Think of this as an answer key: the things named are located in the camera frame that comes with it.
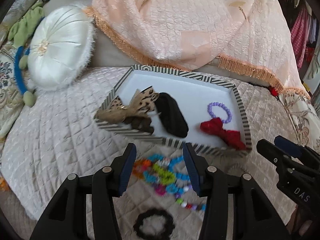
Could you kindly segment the red velvet bow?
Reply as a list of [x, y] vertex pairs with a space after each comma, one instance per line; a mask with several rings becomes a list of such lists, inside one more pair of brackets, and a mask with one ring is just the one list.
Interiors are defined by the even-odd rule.
[[245, 150], [246, 145], [241, 140], [239, 131], [223, 128], [223, 122], [220, 118], [212, 118], [209, 121], [200, 124], [200, 130], [209, 135], [214, 135], [222, 139], [227, 146], [238, 151]]

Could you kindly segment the embroidered beige floral pillow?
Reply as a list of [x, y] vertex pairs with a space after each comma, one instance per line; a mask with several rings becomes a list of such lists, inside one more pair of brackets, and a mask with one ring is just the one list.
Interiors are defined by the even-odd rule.
[[15, 79], [17, 49], [11, 42], [1, 47], [1, 140], [3, 141], [24, 106], [33, 107], [36, 101], [29, 73], [22, 70], [23, 84], [27, 92], [21, 92]]

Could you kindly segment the small red object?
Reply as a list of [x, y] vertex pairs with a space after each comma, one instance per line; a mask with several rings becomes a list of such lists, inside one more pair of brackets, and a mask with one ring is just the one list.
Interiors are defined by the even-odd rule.
[[272, 86], [269, 86], [268, 87], [268, 90], [270, 92], [270, 94], [274, 97], [277, 97], [278, 96], [278, 92], [272, 87]]

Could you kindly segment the pink polka dot garment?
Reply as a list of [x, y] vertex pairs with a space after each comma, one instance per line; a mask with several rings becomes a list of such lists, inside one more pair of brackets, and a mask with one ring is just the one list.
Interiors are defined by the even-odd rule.
[[310, 15], [306, 5], [303, 5], [291, 30], [291, 43], [298, 69], [300, 69], [303, 64], [309, 29]]

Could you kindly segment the peach fringed blanket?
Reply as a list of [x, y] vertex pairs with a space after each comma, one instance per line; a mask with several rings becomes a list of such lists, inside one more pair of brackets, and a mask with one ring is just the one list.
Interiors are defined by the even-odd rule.
[[92, 0], [85, 12], [127, 56], [150, 66], [219, 68], [303, 94], [278, 0]]

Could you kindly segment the floral bed skirt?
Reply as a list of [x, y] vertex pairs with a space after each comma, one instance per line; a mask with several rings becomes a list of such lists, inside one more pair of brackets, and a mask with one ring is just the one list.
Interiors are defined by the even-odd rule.
[[280, 95], [280, 102], [287, 111], [300, 145], [319, 153], [319, 117], [310, 100], [303, 95]]

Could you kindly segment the dark brown scrunchie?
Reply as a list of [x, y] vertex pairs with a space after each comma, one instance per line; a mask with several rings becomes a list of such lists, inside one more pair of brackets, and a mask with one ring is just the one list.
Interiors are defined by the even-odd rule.
[[127, 125], [131, 125], [132, 129], [136, 129], [141, 132], [146, 132], [153, 134], [154, 128], [151, 126], [151, 119], [145, 117], [138, 117], [138, 116], [130, 116], [127, 117], [123, 123]]

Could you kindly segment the black fuzzy scrunchie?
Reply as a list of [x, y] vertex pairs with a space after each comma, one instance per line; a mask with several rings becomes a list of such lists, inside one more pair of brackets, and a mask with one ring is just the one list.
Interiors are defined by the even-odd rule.
[[167, 211], [152, 208], [138, 215], [133, 229], [142, 239], [169, 240], [175, 224], [173, 217]]

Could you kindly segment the striped green white tray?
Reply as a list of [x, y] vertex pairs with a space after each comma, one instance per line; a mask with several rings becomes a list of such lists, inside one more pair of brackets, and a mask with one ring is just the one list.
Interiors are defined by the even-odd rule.
[[134, 65], [94, 116], [126, 137], [173, 148], [187, 142], [203, 154], [252, 150], [246, 111], [236, 86], [208, 75]]

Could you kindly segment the green plush toy blue band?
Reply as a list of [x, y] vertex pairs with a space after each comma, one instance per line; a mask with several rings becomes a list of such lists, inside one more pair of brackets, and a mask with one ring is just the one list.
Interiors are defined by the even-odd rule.
[[33, 92], [27, 89], [23, 81], [22, 70], [27, 67], [28, 55], [30, 53], [30, 48], [25, 49], [25, 45], [43, 19], [43, 3], [37, 2], [11, 27], [8, 34], [8, 40], [13, 40], [14, 47], [17, 49], [14, 61], [15, 81], [23, 97], [23, 102], [28, 107], [33, 107], [36, 97]]

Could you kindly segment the cream quilted bedspread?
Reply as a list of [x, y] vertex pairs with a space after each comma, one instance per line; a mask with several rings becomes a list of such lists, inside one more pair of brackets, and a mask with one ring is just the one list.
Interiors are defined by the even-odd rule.
[[[56, 92], [38, 92], [34, 107], [24, 107], [11, 128], [1, 153], [1, 175], [10, 187], [1, 192], [1, 209], [22, 239], [29, 239], [46, 205], [70, 173], [95, 173], [123, 153], [128, 142], [137, 146], [137, 157], [154, 153], [178, 156], [181, 150], [132, 140], [99, 129], [96, 110], [128, 68], [91, 68], [76, 83]], [[297, 142], [287, 111], [266, 88], [230, 77], [209, 76], [232, 82], [243, 101], [253, 151], [246, 157], [206, 156], [228, 174], [248, 172], [263, 189], [285, 224], [295, 203], [281, 193], [275, 168], [255, 150], [258, 140], [273, 142], [277, 135]], [[204, 212], [184, 209], [173, 196], [160, 197], [141, 180], [131, 177], [127, 191], [114, 199], [123, 239], [140, 239], [133, 225], [140, 213], [156, 207], [174, 219], [171, 239], [198, 239]]]

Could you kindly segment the round white satin cushion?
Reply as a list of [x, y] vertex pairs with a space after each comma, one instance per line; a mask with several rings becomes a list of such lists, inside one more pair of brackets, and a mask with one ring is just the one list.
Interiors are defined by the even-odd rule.
[[30, 43], [28, 70], [36, 87], [56, 91], [69, 86], [88, 65], [95, 29], [81, 7], [55, 9], [36, 28]]

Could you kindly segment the beige bolster pillow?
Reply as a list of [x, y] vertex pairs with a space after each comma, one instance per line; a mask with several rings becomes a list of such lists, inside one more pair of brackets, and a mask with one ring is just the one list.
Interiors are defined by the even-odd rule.
[[10, 28], [29, 10], [36, 0], [16, 0], [1, 22], [1, 44], [7, 38]]

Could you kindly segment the leopard print hair bow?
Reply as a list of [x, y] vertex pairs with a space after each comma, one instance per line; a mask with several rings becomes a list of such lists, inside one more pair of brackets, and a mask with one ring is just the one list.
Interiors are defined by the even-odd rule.
[[124, 105], [119, 96], [109, 104], [108, 109], [99, 109], [95, 118], [111, 124], [123, 122], [129, 117], [147, 118], [148, 113], [154, 111], [155, 101], [159, 98], [152, 86], [139, 91], [136, 90], [128, 105]]

